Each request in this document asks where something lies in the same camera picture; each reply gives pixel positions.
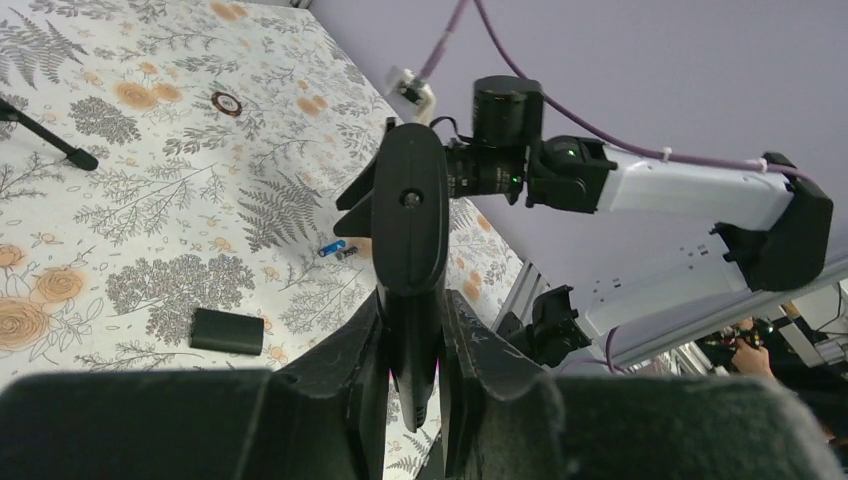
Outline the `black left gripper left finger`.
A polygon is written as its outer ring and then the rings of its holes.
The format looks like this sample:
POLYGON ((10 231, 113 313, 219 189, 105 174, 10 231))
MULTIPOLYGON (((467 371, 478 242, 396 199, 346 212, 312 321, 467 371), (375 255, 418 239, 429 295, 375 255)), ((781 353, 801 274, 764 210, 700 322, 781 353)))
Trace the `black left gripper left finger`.
POLYGON ((1 396, 5 479, 378 479, 388 368, 374 298, 278 371, 29 376, 1 396))

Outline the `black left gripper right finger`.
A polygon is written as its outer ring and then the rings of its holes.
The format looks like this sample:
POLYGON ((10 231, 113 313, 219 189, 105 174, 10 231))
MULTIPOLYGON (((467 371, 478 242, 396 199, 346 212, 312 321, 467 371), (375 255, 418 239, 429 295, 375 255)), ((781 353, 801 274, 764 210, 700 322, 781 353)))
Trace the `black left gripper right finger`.
POLYGON ((448 291, 440 362, 450 479, 841 479, 811 412, 740 376, 556 376, 448 291))

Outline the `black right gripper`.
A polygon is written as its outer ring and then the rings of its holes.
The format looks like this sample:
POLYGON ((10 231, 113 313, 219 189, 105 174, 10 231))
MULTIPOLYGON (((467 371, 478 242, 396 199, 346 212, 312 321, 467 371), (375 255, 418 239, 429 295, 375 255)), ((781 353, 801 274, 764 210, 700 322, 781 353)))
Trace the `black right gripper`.
POLYGON ((448 228, 449 202, 504 195, 515 203, 541 142, 544 92, 536 80, 492 75, 473 84, 472 132, 443 144, 436 120, 386 121, 373 159, 340 195, 340 237, 435 233, 448 228))

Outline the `blue AA battery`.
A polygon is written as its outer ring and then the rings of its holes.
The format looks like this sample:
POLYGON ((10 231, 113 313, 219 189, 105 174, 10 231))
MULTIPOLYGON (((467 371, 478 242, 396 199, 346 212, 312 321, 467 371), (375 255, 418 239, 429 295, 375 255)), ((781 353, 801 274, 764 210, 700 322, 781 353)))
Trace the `blue AA battery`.
POLYGON ((345 247, 346 247, 346 241, 345 240, 336 240, 332 243, 328 243, 324 246, 321 246, 317 251, 317 255, 319 257, 326 257, 328 255, 335 254, 336 252, 344 249, 345 247))

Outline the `black AA battery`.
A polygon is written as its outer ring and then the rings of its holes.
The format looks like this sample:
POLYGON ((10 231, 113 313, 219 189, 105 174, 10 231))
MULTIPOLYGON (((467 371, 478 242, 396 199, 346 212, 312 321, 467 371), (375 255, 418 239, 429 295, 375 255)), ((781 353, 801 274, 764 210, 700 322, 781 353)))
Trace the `black AA battery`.
POLYGON ((337 260, 342 261, 353 255, 356 255, 359 252, 359 248, 357 246, 350 246, 344 249, 338 250, 334 253, 334 256, 337 260))

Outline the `black battery cover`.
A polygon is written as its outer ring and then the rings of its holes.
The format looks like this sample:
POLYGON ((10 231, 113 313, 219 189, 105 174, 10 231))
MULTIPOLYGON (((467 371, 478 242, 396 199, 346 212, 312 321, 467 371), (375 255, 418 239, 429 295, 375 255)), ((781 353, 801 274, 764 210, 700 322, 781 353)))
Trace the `black battery cover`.
POLYGON ((197 308, 188 344, 193 349, 259 356, 264 332, 262 318, 197 308))

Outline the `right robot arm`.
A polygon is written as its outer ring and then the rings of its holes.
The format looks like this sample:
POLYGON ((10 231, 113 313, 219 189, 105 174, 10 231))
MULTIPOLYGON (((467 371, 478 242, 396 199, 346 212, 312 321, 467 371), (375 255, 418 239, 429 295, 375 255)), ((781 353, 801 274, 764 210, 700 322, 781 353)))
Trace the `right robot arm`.
POLYGON ((596 137, 543 139, 544 100, 535 80, 493 75, 474 84, 470 136, 442 144, 425 116, 387 122, 375 157, 337 199, 342 217, 333 228, 373 240, 387 294, 435 282, 447 256, 449 201, 485 195, 572 213, 713 222, 674 263, 540 295, 530 323, 506 336, 550 367, 632 320, 716 295, 797 290, 822 272, 833 203, 785 156, 768 152, 727 168, 653 159, 596 137))

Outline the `person hand in background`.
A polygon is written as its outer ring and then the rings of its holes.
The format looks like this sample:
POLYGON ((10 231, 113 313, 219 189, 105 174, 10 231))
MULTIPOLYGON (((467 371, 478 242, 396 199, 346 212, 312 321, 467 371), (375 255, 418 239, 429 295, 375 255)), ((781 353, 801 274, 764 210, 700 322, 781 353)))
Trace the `person hand in background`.
POLYGON ((731 363, 743 375, 775 380, 770 365, 769 352, 764 347, 755 348, 746 341, 737 339, 731 363))

